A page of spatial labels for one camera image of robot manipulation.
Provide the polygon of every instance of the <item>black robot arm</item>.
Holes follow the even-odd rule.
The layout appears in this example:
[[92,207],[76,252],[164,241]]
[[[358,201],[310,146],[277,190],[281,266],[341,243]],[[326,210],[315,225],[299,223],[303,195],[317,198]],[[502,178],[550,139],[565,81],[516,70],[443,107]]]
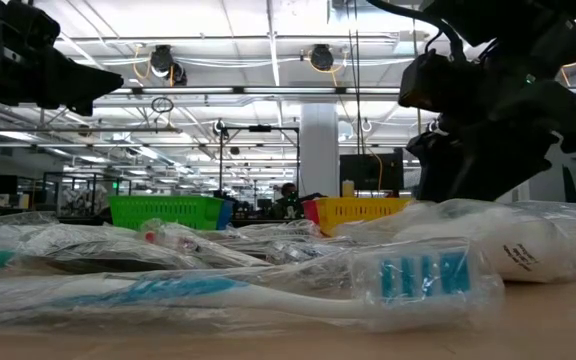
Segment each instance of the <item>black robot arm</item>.
[[449,35],[450,57],[430,50],[404,71],[399,104],[440,113],[438,129],[407,147],[422,166],[419,199],[495,200],[549,169],[560,137],[563,152],[576,152],[576,95],[554,80],[576,62],[576,1],[434,0],[421,11],[368,2],[490,43],[467,62]]

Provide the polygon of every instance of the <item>white column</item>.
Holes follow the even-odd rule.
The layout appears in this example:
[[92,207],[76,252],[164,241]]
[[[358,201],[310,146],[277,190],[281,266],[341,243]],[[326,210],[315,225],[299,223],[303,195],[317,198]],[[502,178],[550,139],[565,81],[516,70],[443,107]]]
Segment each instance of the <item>white column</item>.
[[339,128],[337,106],[301,106],[301,178],[299,194],[339,196]]

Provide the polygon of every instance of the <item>desk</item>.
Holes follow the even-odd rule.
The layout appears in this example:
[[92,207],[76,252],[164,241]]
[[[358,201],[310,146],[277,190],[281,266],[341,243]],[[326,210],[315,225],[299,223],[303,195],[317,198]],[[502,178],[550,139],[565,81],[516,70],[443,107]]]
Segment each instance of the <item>desk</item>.
[[0,359],[576,360],[576,283],[511,284],[499,324],[479,331],[365,334],[313,325],[263,338],[0,332]]

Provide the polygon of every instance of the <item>green plastic basket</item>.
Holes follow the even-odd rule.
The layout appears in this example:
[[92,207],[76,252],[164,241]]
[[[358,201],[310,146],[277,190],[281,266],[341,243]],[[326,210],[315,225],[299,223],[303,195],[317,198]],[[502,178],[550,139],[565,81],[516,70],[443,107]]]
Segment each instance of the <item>green plastic basket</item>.
[[215,230],[223,203],[202,196],[111,196],[109,201],[113,224],[133,230],[150,219]]

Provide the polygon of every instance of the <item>yellow basket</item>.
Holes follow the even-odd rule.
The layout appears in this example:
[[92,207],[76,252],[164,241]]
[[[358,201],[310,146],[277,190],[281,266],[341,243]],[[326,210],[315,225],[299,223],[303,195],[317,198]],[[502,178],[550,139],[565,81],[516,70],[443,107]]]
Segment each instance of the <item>yellow basket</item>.
[[403,210],[409,201],[410,199],[398,198],[323,198],[315,202],[321,232],[334,236],[337,225],[396,214]]

